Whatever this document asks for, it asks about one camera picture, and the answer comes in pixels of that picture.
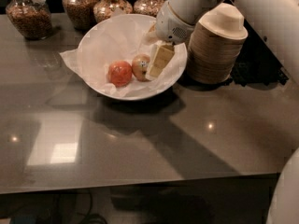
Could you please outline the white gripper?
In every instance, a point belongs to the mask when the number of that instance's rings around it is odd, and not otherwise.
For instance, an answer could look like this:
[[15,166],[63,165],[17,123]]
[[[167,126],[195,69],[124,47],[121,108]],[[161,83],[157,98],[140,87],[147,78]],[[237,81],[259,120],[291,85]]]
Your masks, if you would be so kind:
[[155,25],[143,34],[141,43],[151,45],[158,38],[165,42],[154,44],[150,54],[146,79],[156,79],[175,55],[174,44],[184,43],[194,30],[194,24],[184,18],[185,10],[176,8],[167,0],[158,15]]

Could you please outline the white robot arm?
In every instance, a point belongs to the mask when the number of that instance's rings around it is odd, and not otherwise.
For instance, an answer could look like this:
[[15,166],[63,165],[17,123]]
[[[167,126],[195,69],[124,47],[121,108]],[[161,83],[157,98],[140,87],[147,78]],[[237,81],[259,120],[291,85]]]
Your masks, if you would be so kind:
[[[149,33],[164,41],[182,43],[175,35],[179,28],[190,35],[195,24],[224,0],[166,0]],[[299,76],[299,0],[229,0],[242,14],[250,28],[263,41],[292,77]],[[214,224],[298,224],[298,117],[285,117],[285,110],[276,105],[267,112],[269,120],[261,122],[260,130],[270,137],[269,148],[283,165],[270,198],[264,222],[250,221],[253,211],[245,210],[248,201],[226,198]]]

